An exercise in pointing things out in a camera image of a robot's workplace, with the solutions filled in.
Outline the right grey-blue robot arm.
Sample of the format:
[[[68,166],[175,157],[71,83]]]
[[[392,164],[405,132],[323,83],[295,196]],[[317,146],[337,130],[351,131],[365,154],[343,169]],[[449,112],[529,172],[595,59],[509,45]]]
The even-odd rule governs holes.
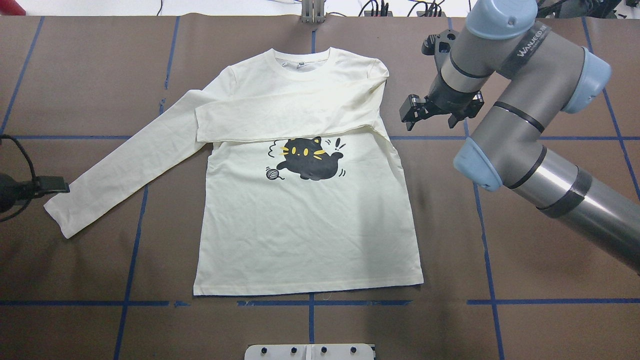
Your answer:
[[[429,35],[422,53],[437,74],[429,93],[400,107],[407,130],[432,116],[448,126],[477,116],[481,89],[509,80],[455,155],[454,167],[478,187],[507,187],[542,214],[590,238],[639,271],[639,206],[538,140],[559,112],[576,114],[604,89],[611,67],[537,20],[534,0],[479,0],[460,32]]]

